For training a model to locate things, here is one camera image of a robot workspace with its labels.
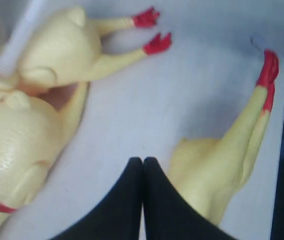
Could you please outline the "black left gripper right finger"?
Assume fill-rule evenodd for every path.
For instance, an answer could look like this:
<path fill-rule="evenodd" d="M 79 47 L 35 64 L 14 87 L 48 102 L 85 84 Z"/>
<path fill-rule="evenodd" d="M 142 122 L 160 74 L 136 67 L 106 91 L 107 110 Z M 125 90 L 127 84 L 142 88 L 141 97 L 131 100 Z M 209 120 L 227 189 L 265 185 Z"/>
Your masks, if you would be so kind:
<path fill-rule="evenodd" d="M 198 214 L 177 192 L 154 157 L 144 170 L 144 217 L 148 240 L 232 240 Z"/>

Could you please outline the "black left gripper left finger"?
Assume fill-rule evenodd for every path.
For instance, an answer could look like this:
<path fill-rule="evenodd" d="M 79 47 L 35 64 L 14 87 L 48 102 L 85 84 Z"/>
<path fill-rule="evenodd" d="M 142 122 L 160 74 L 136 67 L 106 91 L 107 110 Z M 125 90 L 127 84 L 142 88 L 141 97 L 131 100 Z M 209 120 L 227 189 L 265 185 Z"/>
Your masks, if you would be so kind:
<path fill-rule="evenodd" d="M 87 215 L 53 239 L 137 240 L 142 192 L 142 161 L 132 157 L 105 197 Z"/>

